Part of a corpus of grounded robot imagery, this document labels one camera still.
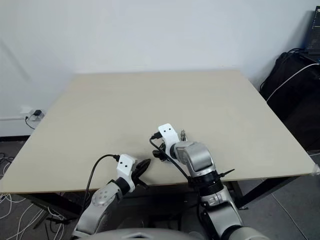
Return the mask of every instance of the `white wall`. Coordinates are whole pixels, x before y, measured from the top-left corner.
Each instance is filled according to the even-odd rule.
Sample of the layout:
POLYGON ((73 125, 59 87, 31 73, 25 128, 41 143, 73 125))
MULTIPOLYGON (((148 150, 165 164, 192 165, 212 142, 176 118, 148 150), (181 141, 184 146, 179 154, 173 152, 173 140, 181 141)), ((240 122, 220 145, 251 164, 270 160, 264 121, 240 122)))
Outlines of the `white wall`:
MULTIPOLYGON (((238 68, 257 87, 318 0, 0 0, 0 119, 48 109, 74 73, 238 68)), ((0 120, 0 136, 30 134, 0 120)))

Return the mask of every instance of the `wooden table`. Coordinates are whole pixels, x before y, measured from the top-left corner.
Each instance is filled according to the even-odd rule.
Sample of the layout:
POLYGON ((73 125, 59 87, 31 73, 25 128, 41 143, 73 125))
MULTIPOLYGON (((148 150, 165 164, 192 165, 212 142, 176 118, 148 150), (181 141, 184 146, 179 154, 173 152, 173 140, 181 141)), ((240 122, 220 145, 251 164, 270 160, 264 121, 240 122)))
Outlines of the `wooden table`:
MULTIPOLYGON (((288 177, 310 174, 315 165, 237 70, 79 74, 16 156, 0 191, 84 190, 104 154, 153 158, 148 140, 166 123, 204 143, 220 173, 234 168, 224 181, 275 178, 257 188, 255 198, 288 177)), ((116 164, 102 161, 91 189, 115 179, 116 164)), ((186 182, 172 164, 158 159, 141 179, 150 185, 186 182)))

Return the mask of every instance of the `gray floor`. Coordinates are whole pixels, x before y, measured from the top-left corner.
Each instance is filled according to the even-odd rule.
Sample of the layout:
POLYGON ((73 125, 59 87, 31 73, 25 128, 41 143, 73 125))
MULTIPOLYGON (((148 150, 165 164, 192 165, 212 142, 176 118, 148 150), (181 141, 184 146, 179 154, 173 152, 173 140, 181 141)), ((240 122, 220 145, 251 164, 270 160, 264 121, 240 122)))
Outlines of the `gray floor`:
MULTIPOLYGON (((0 153, 6 153, 7 156, 14 157, 23 144, 24 142, 0 142, 0 153)), ((320 155, 314 156, 313 160, 317 164, 320 164, 320 155)), ((1 173, 4 165, 5 163, 2 163, 0 166, 1 173)), ((248 180, 241 181, 239 184, 242 191, 247 193, 260 182, 260 180, 248 180)), ((319 176, 301 176, 276 191, 274 196, 287 209, 309 240, 320 239, 319 176)), ((20 197, 12 195, 12 199, 19 200, 20 197)), ((17 233, 20 216, 29 205, 30 202, 28 200, 18 204, 12 204, 11 214, 4 219, 0 219, 0 240, 6 240, 8 237, 17 233)), ((248 207, 248 210, 241 210, 239 212, 247 226, 256 228, 272 240, 304 239, 287 213, 271 195, 257 202, 250 203, 248 207)), ((9 202, 7 200, 0 203, 0 216, 5 215, 8 210, 9 202)), ((24 227, 37 211, 39 211, 39 208, 33 206, 24 215, 21 226, 24 227)), ((75 224, 72 223, 65 228, 62 239, 70 239, 74 225, 75 224)), ((44 224, 41 224, 36 230, 32 230, 32 227, 33 226, 25 231, 22 239, 47 239, 44 224)), ((199 228, 194 209, 191 209, 183 215, 182 230, 189 232, 197 231, 199 228)), ((49 231, 49 239, 54 239, 54 236, 55 235, 49 231)))

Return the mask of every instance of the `beige tabletop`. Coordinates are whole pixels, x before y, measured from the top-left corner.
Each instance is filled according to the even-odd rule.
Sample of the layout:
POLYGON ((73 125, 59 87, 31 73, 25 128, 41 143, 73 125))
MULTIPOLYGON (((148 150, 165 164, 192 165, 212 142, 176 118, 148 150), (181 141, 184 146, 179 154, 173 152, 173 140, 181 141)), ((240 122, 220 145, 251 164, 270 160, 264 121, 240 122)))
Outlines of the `beige tabletop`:
MULTIPOLYGON (((142 180, 184 183, 153 159, 150 136, 170 123, 204 143, 223 180, 310 174, 314 162, 237 70, 79 74, 53 104, 5 176, 6 193, 83 190, 104 154, 152 158, 142 180)), ((91 189, 116 178, 116 162, 98 165, 91 189)))

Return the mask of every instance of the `table leg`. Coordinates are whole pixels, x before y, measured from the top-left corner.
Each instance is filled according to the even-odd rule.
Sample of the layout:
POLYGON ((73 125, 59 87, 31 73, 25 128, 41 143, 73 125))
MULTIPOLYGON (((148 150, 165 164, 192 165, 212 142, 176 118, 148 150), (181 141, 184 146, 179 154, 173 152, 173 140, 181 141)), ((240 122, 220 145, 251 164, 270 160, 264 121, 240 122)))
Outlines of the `table leg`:
POLYGON ((252 201, 262 199, 272 192, 280 189, 284 185, 287 185, 296 178, 297 176, 268 178, 258 186, 256 186, 254 189, 252 189, 250 192, 248 192, 246 195, 236 199, 235 205, 237 208, 241 208, 252 201))
POLYGON ((26 199, 29 199, 36 205, 54 209, 67 219, 78 218, 81 213, 80 205, 69 201, 67 198, 56 193, 25 193, 19 195, 26 199))

